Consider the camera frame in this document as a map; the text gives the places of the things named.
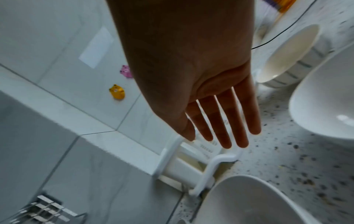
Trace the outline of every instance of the white tile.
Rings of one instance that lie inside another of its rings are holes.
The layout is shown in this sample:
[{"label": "white tile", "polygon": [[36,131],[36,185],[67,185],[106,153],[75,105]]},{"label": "white tile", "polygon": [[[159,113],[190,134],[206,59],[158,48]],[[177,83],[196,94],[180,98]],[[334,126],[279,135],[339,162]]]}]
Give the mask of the white tile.
[{"label": "white tile", "polygon": [[118,129],[134,141],[161,154],[167,140],[175,131],[156,116],[141,95]]},{"label": "white tile", "polygon": [[32,199],[77,135],[2,92],[0,102],[0,220],[4,220]]},{"label": "white tile", "polygon": [[84,135],[83,138],[149,175],[154,173],[160,159],[156,153],[117,131]]},{"label": "white tile", "polygon": [[80,138],[44,190],[88,223],[166,223],[181,192]]},{"label": "white tile", "polygon": [[0,91],[78,135],[113,131],[97,119],[1,66]]},{"label": "white tile", "polygon": [[81,26],[77,1],[2,0],[0,63],[38,81]]},{"label": "white tile", "polygon": [[[117,128],[137,99],[140,91],[133,79],[119,73],[127,65],[120,41],[111,21],[109,10],[101,5],[87,24],[67,47],[39,85],[112,128]],[[92,69],[79,57],[102,27],[114,38],[107,54]],[[114,84],[125,90],[121,101],[113,99],[109,92]]]}]

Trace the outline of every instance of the wire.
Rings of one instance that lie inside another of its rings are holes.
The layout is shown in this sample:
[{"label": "wire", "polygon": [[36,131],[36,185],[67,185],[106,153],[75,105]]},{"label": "wire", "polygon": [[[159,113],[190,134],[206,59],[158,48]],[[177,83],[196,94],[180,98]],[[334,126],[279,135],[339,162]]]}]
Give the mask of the wire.
[{"label": "wire", "polygon": [[310,6],[305,10],[305,12],[303,12],[303,13],[301,14],[301,16],[300,16],[295,22],[293,22],[293,24],[291,24],[288,28],[286,28],[285,30],[281,31],[278,35],[276,35],[275,37],[273,37],[270,41],[265,42],[264,44],[261,44],[261,45],[259,45],[259,46],[256,46],[256,47],[252,48],[251,50],[256,49],[256,48],[259,48],[259,47],[261,47],[261,46],[264,46],[264,45],[270,43],[270,42],[273,41],[275,38],[277,38],[278,36],[280,36],[280,34],[284,33],[284,32],[287,31],[288,29],[290,29],[290,27],[292,27],[295,23],[297,23],[297,21],[299,21],[299,20],[301,19],[301,17],[302,17],[303,15],[305,15],[305,13],[315,4],[315,2],[317,2],[317,0],[314,0],[314,1],[310,4]]}]

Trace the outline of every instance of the pink bear figurine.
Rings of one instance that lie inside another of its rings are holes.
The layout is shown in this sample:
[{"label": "pink bear figurine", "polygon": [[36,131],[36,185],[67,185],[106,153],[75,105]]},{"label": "pink bear figurine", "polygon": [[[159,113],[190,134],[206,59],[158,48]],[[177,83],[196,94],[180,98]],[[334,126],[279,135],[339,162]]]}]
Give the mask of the pink bear figurine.
[{"label": "pink bear figurine", "polygon": [[130,72],[130,68],[128,65],[123,65],[121,69],[121,74],[124,75],[125,77],[132,79],[132,73]]}]

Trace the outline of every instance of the yellow bear figurine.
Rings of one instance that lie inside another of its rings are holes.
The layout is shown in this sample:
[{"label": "yellow bear figurine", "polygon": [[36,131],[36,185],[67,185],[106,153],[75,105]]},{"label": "yellow bear figurine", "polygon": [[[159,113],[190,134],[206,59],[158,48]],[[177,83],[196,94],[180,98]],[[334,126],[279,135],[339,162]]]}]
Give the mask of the yellow bear figurine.
[{"label": "yellow bear figurine", "polygon": [[112,88],[110,88],[110,92],[114,99],[122,100],[125,97],[124,89],[120,86],[117,86],[116,84],[114,84]]}]

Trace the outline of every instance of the hand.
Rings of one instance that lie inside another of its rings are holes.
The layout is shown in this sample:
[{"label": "hand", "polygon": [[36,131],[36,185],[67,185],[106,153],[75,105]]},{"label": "hand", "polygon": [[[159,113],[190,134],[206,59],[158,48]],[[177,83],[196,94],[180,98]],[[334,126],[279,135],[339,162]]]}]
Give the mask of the hand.
[{"label": "hand", "polygon": [[192,122],[213,139],[199,103],[224,148],[231,141],[222,106],[237,145],[248,139],[235,90],[249,131],[261,131],[250,75],[253,7],[249,0],[108,0],[133,76],[152,110],[177,133],[195,138]]}]

